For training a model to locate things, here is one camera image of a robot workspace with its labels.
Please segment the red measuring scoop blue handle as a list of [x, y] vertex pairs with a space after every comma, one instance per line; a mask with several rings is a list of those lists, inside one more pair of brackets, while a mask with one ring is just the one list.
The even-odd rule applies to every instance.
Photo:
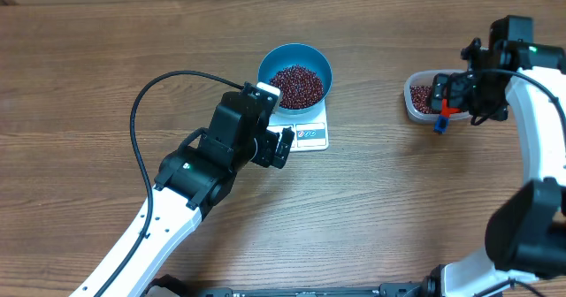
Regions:
[[448, 105], [448, 100], [443, 99], [440, 114], [437, 118], [437, 121], [434, 125], [433, 131], [438, 134], [444, 134], [447, 130], [449, 125], [450, 117], [453, 114], [459, 113], [461, 110], [456, 107], [450, 107]]

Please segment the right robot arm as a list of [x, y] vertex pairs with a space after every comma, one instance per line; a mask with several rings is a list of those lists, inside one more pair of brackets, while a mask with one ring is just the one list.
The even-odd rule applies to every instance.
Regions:
[[439, 113], [437, 133], [448, 116], [467, 112], [471, 124], [516, 120], [524, 166], [522, 187], [489, 219], [484, 245], [425, 278], [423, 296], [500, 296], [508, 288], [532, 289], [538, 280], [565, 273], [565, 51], [537, 44], [533, 21], [508, 15], [461, 51], [468, 68], [439, 73], [428, 105]]

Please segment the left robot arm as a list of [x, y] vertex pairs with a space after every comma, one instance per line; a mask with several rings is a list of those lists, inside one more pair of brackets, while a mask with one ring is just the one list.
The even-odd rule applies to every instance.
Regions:
[[281, 96], [262, 82], [224, 93], [210, 125], [164, 158], [137, 217], [74, 295], [142, 295], [172, 251], [231, 192], [244, 165], [283, 168], [294, 132], [267, 128]]

